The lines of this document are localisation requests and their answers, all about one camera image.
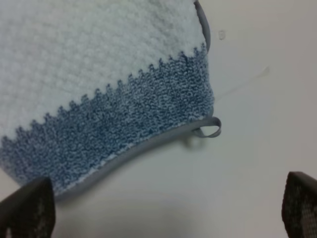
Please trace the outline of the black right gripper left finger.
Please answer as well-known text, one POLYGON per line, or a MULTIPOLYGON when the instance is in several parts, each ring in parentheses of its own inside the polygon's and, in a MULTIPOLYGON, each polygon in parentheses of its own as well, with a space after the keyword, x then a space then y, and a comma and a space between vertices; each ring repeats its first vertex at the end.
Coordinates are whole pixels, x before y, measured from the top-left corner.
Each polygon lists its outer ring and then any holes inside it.
POLYGON ((2 238, 50 238, 55 226, 52 182, 40 177, 0 202, 2 238))

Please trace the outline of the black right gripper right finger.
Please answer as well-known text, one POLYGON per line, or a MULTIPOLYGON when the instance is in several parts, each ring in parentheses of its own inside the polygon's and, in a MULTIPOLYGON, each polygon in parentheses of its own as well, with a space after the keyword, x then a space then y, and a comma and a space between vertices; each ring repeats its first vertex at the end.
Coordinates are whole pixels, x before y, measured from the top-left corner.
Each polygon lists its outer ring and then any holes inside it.
POLYGON ((317 180, 303 172, 289 172, 281 210, 288 237, 317 236, 317 180))

